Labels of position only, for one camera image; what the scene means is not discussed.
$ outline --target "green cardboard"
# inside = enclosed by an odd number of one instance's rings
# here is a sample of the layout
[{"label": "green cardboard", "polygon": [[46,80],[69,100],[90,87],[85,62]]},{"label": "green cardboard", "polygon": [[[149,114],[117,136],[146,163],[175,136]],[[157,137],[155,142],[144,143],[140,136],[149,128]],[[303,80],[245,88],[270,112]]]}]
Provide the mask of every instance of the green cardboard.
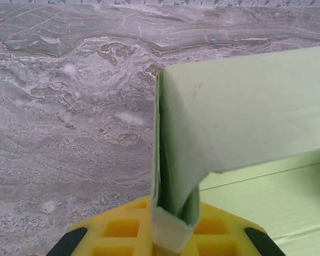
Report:
[{"label": "green cardboard", "polygon": [[201,200],[261,225],[287,256],[320,255],[320,163],[206,189]]},{"label": "green cardboard", "polygon": [[153,239],[180,252],[210,172],[205,188],[320,162],[320,47],[166,67],[154,145]]}]

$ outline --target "green sheet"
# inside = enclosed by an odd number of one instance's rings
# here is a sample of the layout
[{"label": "green sheet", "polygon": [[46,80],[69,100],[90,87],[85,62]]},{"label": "green sheet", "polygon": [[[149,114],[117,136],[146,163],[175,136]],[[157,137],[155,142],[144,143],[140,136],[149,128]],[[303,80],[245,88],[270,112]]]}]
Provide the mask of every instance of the green sheet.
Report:
[{"label": "green sheet", "polygon": [[320,162],[320,47],[165,68],[155,133],[153,237],[180,252],[209,173],[232,183]]},{"label": "green sheet", "polygon": [[320,164],[206,189],[201,200],[263,226],[287,256],[320,255]]}]

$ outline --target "marble countertop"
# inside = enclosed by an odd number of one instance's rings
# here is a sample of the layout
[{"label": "marble countertop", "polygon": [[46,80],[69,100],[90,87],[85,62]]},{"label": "marble countertop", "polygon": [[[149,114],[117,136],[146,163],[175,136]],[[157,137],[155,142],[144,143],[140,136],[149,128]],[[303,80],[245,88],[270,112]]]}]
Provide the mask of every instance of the marble countertop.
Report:
[{"label": "marble countertop", "polygon": [[199,7],[320,7],[320,0],[0,0],[4,4],[189,5]]},{"label": "marble countertop", "polygon": [[317,45],[315,8],[0,4],[0,255],[150,193],[157,70]]}]

